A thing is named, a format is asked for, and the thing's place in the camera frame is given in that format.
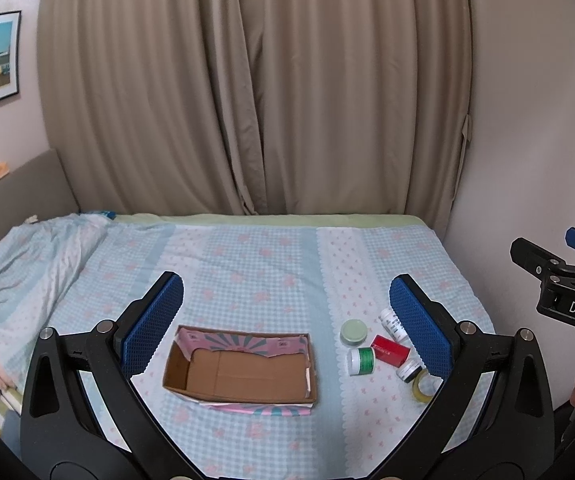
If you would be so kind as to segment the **small black capped white jar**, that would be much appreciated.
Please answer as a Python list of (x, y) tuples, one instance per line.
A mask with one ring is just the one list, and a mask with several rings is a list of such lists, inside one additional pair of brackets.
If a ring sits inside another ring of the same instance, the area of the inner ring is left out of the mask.
[(409, 358), (397, 368), (396, 375), (406, 384), (410, 384), (422, 370), (423, 365), (419, 359)]

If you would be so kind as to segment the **pale green round lid jar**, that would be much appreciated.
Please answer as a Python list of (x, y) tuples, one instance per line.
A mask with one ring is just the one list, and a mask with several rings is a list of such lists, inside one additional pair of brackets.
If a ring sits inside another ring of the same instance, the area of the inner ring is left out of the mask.
[(368, 326), (358, 318), (350, 318), (339, 329), (339, 339), (350, 347), (360, 346), (368, 337)]

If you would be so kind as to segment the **red carton box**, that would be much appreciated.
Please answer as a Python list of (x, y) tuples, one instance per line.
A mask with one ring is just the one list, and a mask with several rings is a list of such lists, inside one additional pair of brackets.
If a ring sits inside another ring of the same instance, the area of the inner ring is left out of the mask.
[(394, 367), (402, 367), (408, 360), (410, 349), (398, 342), (376, 335), (370, 344), (377, 360)]

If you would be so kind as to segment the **crumpled light blue blanket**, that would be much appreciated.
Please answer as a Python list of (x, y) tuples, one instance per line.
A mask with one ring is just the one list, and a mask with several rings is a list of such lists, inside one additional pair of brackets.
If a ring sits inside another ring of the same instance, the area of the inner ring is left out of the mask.
[(22, 223), (0, 240), (0, 390), (24, 388), (35, 341), (109, 234), (101, 214)]

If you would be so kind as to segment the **open cardboard box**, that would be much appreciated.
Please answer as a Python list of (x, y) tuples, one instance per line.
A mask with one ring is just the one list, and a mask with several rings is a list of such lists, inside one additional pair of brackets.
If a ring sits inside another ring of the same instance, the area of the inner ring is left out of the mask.
[(163, 387), (218, 411), (304, 416), (318, 400), (307, 334), (255, 334), (180, 325)]

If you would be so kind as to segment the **checked light blue bedspread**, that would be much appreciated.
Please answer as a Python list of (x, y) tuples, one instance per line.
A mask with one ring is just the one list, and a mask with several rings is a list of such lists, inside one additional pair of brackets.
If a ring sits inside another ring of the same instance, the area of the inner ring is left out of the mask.
[(306, 416), (227, 413), (163, 387), (164, 340), (135, 386), (176, 445), (210, 477), (360, 478), (422, 413), (393, 367), (349, 376), (339, 329), (350, 318), (381, 335), (391, 280), (411, 275), (457, 320), (493, 323), (425, 226), (276, 228), (153, 226), (112, 221), (109, 234), (56, 304), (46, 326), (86, 332), (117, 318), (164, 272), (184, 281), (176, 323), (216, 330), (307, 334), (319, 396)]

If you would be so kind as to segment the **white pill bottle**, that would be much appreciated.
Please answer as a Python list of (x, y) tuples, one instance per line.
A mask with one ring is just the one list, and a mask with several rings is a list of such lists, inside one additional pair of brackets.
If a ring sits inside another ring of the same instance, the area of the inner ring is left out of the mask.
[(397, 344), (401, 344), (407, 348), (410, 347), (411, 342), (405, 327), (403, 327), (398, 315), (391, 307), (387, 307), (380, 312), (379, 320), (391, 339), (397, 342)]

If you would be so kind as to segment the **grey bed headboard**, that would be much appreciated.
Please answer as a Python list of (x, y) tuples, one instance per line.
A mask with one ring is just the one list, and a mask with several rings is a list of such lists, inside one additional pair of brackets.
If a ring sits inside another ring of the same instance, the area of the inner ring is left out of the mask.
[(0, 240), (27, 218), (78, 214), (79, 203), (56, 150), (48, 150), (0, 180)]

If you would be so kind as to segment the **yellow tape roll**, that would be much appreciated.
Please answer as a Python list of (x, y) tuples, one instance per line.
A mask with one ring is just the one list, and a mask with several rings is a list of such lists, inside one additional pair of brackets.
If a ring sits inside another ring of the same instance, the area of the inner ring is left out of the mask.
[(414, 399), (417, 400), (417, 402), (429, 404), (441, 385), (443, 385), (443, 379), (429, 374), (429, 371), (423, 368), (412, 381), (412, 394)]

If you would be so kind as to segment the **beige curtain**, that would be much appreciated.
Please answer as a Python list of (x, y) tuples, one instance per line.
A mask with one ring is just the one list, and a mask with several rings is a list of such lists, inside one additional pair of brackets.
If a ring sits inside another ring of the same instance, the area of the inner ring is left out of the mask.
[(447, 230), (471, 137), (470, 0), (40, 0), (37, 62), (82, 208)]

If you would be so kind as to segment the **green labelled white jar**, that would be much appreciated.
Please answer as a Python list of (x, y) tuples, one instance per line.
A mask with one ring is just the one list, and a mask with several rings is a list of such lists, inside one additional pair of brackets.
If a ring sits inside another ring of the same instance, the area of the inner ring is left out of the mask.
[(375, 354), (371, 347), (353, 348), (347, 353), (349, 376), (370, 375), (375, 369)]

